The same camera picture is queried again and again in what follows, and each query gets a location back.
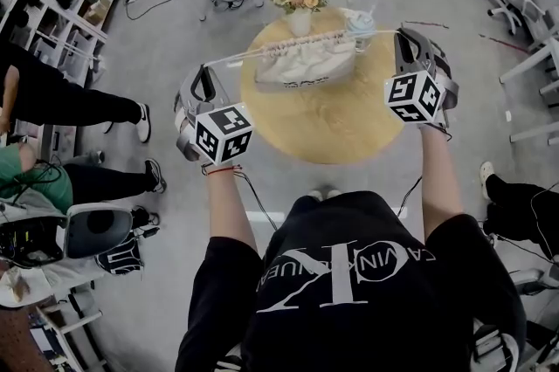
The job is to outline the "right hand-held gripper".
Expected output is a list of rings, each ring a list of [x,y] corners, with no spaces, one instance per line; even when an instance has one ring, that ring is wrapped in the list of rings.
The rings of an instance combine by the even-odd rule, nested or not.
[[[444,53],[410,28],[394,35],[395,76],[384,82],[385,105],[405,124],[448,128],[446,112],[458,105],[459,85]]]

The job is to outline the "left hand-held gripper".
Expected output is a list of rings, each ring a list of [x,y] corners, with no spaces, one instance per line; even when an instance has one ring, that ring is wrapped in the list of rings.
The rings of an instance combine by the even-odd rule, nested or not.
[[[246,104],[233,102],[211,66],[191,70],[174,101],[176,147],[190,162],[222,166],[244,154],[253,121]]]

